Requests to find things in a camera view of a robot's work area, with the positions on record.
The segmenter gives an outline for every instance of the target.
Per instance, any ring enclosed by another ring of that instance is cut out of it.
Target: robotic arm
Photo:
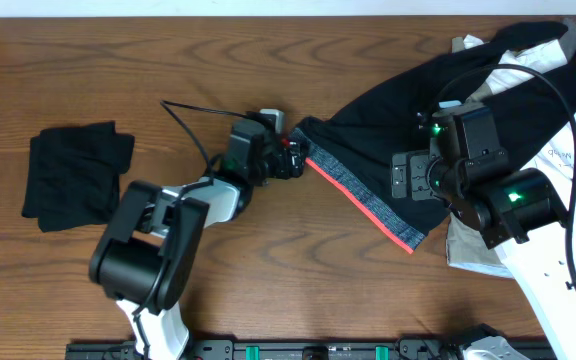
[[[303,173],[307,149],[281,141],[283,113],[249,113],[233,125],[228,151],[214,179],[175,187],[130,184],[108,224],[89,267],[91,281],[116,301],[145,358],[181,358],[189,340],[178,300],[188,281],[204,228],[234,219],[249,204],[253,188],[269,177]],[[133,232],[163,238],[161,246]]]

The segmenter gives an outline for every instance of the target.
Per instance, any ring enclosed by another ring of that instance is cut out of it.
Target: green strip
[[[375,348],[376,359],[377,360],[388,360],[388,347],[386,346],[377,346]]]
[[[259,360],[259,346],[246,347],[246,360]]]

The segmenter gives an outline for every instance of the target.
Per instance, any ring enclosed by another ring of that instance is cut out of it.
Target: black cloth
[[[460,74],[497,64],[506,50],[557,39],[566,30],[567,27],[558,22],[510,26],[499,31],[487,44],[441,55],[385,81],[329,121],[304,119],[298,129],[343,164],[392,213],[426,235],[443,221],[446,209],[435,200],[394,199],[390,183],[390,160],[394,153],[428,147],[427,135],[418,131],[417,113],[426,110],[440,89]],[[444,100],[465,101],[489,74],[464,80]],[[546,77],[562,90],[576,110],[576,55],[568,65],[548,72]],[[495,116],[501,145],[508,149],[515,168],[532,158],[566,123],[567,117],[558,101],[538,79],[484,101]],[[379,216],[384,222],[388,214],[381,211]],[[414,249],[418,244],[408,245]]]
[[[42,130],[30,140],[22,216],[38,218],[43,232],[107,223],[134,144],[114,122]]]

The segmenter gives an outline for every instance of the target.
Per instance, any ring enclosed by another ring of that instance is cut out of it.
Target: folded black cloth
[[[428,147],[418,131],[417,113],[457,76],[497,64],[509,49],[557,39],[567,30],[558,22],[520,23],[497,33],[490,43],[441,55],[369,90],[329,121],[304,119],[291,135],[310,143],[308,163],[351,198],[388,237],[412,252],[448,212],[435,200],[394,199],[390,159],[394,153]],[[486,79],[465,79],[444,100],[464,101]],[[570,63],[546,74],[576,110],[576,54]],[[491,108],[500,142],[518,169],[567,122],[558,99],[532,79],[484,103]]]
[[[30,140],[21,215],[43,232],[105,224],[119,205],[119,174],[130,168],[132,135],[115,123],[42,130]]]

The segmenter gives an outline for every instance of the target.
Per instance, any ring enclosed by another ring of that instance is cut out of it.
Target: red stripe
[[[381,230],[381,232],[386,234],[386,236],[388,236],[390,240],[394,241],[397,245],[401,246],[404,250],[406,250],[408,254],[412,254],[413,252],[412,248],[408,246],[408,244],[406,244],[405,242],[401,241],[401,239],[399,239],[390,230],[388,230],[386,225],[384,225],[381,221],[379,221],[379,219],[377,219],[375,214],[373,214],[370,210],[368,210],[367,207],[364,206],[364,204],[362,204],[359,200],[357,200],[357,198],[350,191],[348,191],[348,189],[346,189],[343,185],[341,185],[337,180],[333,179],[330,175],[326,174],[326,172],[323,171],[319,166],[317,166],[317,164],[315,164],[314,161],[310,160],[310,158],[306,158],[306,163],[310,165],[313,169],[315,169],[315,171],[317,171],[321,176],[323,176],[324,179],[328,180],[337,189],[339,189],[339,191],[341,191],[344,195],[346,195],[346,197],[350,201],[352,201],[352,203],[355,204],[355,206],[358,207],[359,210],[361,210],[361,212],[364,213],[364,215],[366,215],[368,219],[370,219],[370,221],[372,221],[375,225],[377,225],[379,230]]]

